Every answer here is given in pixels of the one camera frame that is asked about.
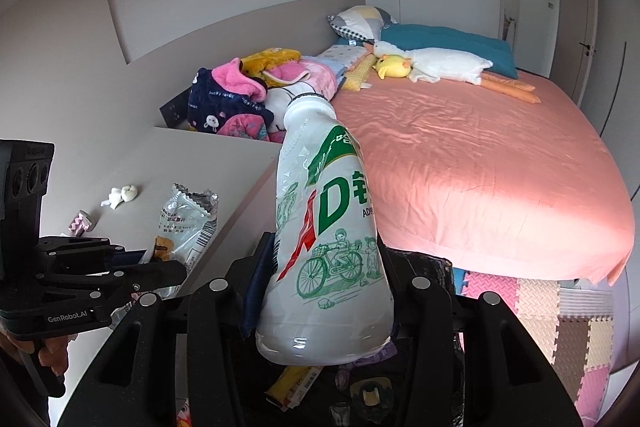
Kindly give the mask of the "bare left hand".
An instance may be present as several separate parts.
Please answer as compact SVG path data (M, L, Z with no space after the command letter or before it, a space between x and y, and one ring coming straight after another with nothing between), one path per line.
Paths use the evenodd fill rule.
M12 334L1 329L1 348L17 363L22 364L22 354L36 352L43 367L50 367L56 376L62 376L68 369L68 345L77 338L77 334L49 338L43 341L42 348L35 348L32 341L17 340Z

